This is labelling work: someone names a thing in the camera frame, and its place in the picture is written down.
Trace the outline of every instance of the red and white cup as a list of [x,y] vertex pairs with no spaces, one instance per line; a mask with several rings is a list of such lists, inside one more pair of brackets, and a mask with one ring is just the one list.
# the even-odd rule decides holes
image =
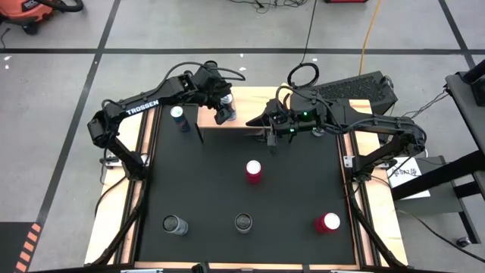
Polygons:
[[261,181],[261,163],[251,160],[246,164],[246,179],[251,184],[257,184]]
[[315,230],[319,234],[336,231],[340,226],[340,218],[335,213],[329,212],[314,220]]

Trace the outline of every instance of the table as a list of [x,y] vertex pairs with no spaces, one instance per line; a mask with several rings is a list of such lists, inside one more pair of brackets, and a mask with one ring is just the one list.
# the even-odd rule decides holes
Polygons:
[[[276,87],[233,87],[232,92],[236,101],[236,109],[238,118],[232,123],[223,124],[226,127],[243,128],[244,123],[262,113],[265,107],[265,103],[272,97]],[[357,111],[371,112],[369,101],[366,100],[352,100],[351,106]],[[160,124],[160,115],[158,109],[152,109],[146,114],[136,115],[126,119],[120,126],[120,138],[129,149],[138,149],[140,152],[150,152],[154,149],[154,134]],[[200,108],[198,114],[198,124],[201,128],[215,127],[213,122],[214,113],[206,108]],[[338,146],[343,148],[347,154],[352,154],[351,136],[345,135],[342,140],[339,141]],[[355,132],[355,139],[358,146],[358,151],[362,155],[366,155],[379,147],[377,135],[375,133]],[[118,181],[123,177],[123,171],[121,168],[115,168],[109,170],[105,178],[104,190],[107,190],[110,185]],[[384,170],[376,170],[373,173],[374,176],[386,180],[386,172]],[[125,206],[127,208],[133,207],[138,198],[138,192],[141,183],[139,181],[132,182],[124,181],[119,187],[110,192],[99,206],[99,212],[95,219],[95,224],[92,230],[91,240],[89,242],[88,252],[86,254],[86,263],[95,260],[105,249],[105,247],[111,242],[111,239],[116,234],[120,227],[120,224],[126,214]],[[393,205],[393,198],[390,193],[389,187],[383,185],[378,181],[371,180],[367,182],[365,190],[368,196],[369,214],[374,225],[374,229],[380,235],[381,239],[387,245],[387,247],[394,253],[396,258],[402,263],[407,264],[404,246],[402,244],[402,238],[399,230],[399,224],[396,217],[396,212]],[[360,195],[357,195],[358,203],[362,205]],[[195,262],[162,262],[162,261],[150,261],[150,262],[137,262],[134,258],[133,246],[139,239],[135,234],[135,227],[139,225],[138,222],[133,224],[128,232],[122,251],[111,259],[111,262],[135,262],[137,268],[189,268],[195,264]],[[318,269],[357,269],[362,264],[373,265],[376,260],[373,256],[373,250],[369,242],[367,234],[363,228],[358,226],[358,231],[352,229],[352,239],[355,240],[357,233],[361,235],[361,250],[362,259],[358,260],[357,246],[354,246],[355,264],[354,265],[341,265],[341,264],[322,264],[322,265],[309,265],[312,270]],[[293,264],[274,264],[274,263],[211,263],[211,268],[254,268],[254,269],[294,269],[302,270],[303,265],[300,263]]]

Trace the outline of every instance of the wheel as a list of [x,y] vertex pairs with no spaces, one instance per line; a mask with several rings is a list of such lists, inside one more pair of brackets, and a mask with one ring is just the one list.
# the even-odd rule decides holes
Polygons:
[[22,29],[28,35],[36,35],[37,31],[39,30],[39,26],[36,23],[30,23],[25,26],[22,26]]
[[461,237],[460,239],[456,240],[456,245],[460,246],[461,248],[467,247],[467,246],[471,245],[470,238]]

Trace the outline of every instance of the floor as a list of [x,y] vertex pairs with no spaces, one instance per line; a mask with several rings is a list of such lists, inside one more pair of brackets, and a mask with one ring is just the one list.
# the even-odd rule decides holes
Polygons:
[[[213,59],[221,67],[245,68],[247,81],[238,85],[278,85],[301,61],[313,6],[308,1],[259,14],[229,1],[84,2],[83,12],[57,14],[37,36],[0,25],[0,33],[11,28],[3,38],[6,49],[0,49],[0,221],[43,225],[31,271],[83,264],[101,192],[102,156],[86,123],[103,99],[151,89],[181,61]],[[319,83],[358,73],[376,4],[318,0],[305,60],[321,69]],[[363,70],[393,79],[399,98],[394,115],[420,108],[442,91],[445,76],[485,58],[484,9],[481,0],[382,1]],[[427,131],[430,155],[451,161],[477,148],[450,98],[415,121]],[[485,240],[483,199],[465,202]],[[423,219],[450,239],[465,235],[457,214]],[[415,220],[400,215],[399,223],[410,265],[485,270]],[[485,256],[483,245],[467,249]]]

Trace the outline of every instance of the red vacuum cleaner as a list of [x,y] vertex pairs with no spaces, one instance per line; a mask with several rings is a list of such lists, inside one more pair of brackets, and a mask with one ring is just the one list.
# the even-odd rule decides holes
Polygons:
[[84,8],[83,0],[67,5],[62,0],[0,0],[0,23],[16,24],[29,35],[37,33],[39,22],[48,20],[54,11],[78,12]]

